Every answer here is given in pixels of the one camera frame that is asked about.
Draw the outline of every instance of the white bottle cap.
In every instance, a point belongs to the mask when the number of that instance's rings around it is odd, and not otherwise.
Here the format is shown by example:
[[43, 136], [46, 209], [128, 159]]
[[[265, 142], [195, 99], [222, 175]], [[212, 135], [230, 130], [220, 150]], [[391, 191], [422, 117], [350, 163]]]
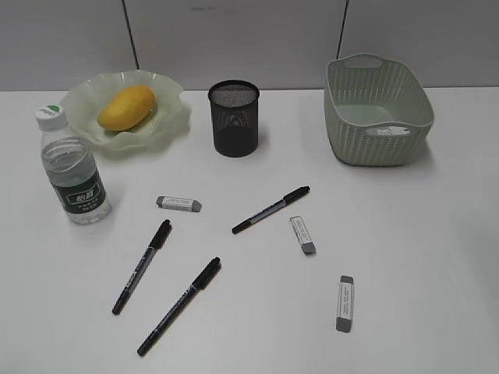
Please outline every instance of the white bottle cap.
[[55, 131], [64, 129], [68, 124], [64, 109], [60, 105], [47, 105], [36, 111], [34, 117], [37, 119], [41, 131]]

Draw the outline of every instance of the mango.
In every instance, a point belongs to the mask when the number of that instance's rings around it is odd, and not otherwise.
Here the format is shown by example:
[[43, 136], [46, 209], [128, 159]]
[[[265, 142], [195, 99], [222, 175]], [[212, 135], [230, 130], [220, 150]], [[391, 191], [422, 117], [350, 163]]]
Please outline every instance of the mango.
[[154, 106], [154, 93], [147, 86], [120, 90], [97, 117], [99, 125], [111, 131], [124, 131], [142, 121]]

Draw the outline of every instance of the gray wall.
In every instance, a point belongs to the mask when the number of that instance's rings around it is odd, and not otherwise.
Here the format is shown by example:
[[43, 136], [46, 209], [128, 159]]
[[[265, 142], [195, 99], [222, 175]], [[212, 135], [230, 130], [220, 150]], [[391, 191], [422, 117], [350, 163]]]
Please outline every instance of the gray wall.
[[120, 0], [2, 0], [0, 90], [67, 90], [135, 69]]
[[499, 85], [497, 0], [350, 0], [341, 57], [407, 62], [424, 86]]
[[186, 89], [245, 79], [259, 88], [324, 84], [345, 0], [126, 0], [140, 67]]
[[[186, 89], [230, 78], [320, 88], [347, 0], [125, 0], [140, 68]], [[341, 57], [412, 66], [425, 86], [499, 85], [499, 2], [350, 0]], [[122, 0], [3, 0], [0, 90], [68, 90], [135, 69]]]

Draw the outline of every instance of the plastic bottle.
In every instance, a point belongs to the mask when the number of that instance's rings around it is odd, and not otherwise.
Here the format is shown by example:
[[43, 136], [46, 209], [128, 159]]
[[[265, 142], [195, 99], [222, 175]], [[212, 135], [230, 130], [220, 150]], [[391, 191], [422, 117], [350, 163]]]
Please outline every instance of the plastic bottle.
[[41, 160], [48, 179], [68, 218], [92, 224], [106, 217], [111, 204], [85, 139], [73, 136], [60, 105], [48, 105], [35, 114], [41, 137]]

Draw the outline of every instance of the eraser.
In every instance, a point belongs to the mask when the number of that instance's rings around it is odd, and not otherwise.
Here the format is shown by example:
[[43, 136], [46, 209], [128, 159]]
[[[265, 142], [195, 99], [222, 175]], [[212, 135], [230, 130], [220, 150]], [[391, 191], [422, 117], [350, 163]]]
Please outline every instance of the eraser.
[[186, 212], [200, 212], [201, 204], [197, 200], [182, 199], [179, 197], [170, 196], [159, 196], [156, 200], [156, 204], [160, 208], [173, 209], [173, 210], [184, 210]]
[[303, 218], [298, 216], [298, 217], [291, 217], [289, 220], [295, 232], [296, 238], [298, 239], [298, 243], [302, 247], [303, 253], [305, 253], [306, 255], [315, 253], [316, 252], [315, 245], [312, 242], [312, 238], [309, 235], [309, 231], [306, 229]]
[[338, 311], [336, 313], [336, 330], [349, 333], [353, 321], [353, 278], [342, 275], [338, 288]]

